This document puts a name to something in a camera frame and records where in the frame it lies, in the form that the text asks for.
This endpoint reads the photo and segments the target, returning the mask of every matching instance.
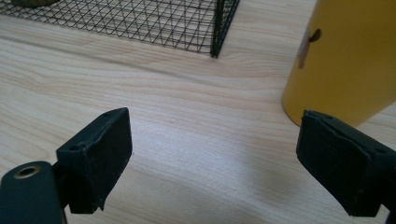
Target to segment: wood grain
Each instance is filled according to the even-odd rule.
[[[0,16],[0,175],[127,106],[134,155],[69,223],[385,223],[349,217],[297,161],[280,97],[314,0],[244,0],[218,59]],[[396,104],[358,127],[396,148]]]

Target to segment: yellow cylinder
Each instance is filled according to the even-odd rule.
[[[396,101],[396,1],[318,0],[282,104],[356,126]]]

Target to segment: wire grid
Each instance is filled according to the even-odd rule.
[[[210,51],[210,54],[214,57],[219,56],[238,4],[239,0],[218,0],[217,2],[212,49]]]
[[[210,53],[215,10],[216,0],[61,0],[36,8],[0,0],[0,14],[202,53]]]

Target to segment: wire mesh cage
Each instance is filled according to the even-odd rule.
[[[44,7],[17,7],[11,0],[0,0],[0,14],[218,57],[238,3],[239,0],[60,0]]]

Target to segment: black mount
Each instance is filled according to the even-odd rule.
[[[72,213],[102,210],[132,155],[128,108],[102,114],[56,150],[51,166],[33,161],[6,173],[0,188],[0,223],[66,223]]]
[[[375,217],[381,204],[396,214],[396,152],[373,138],[306,110],[297,157],[350,216]]]

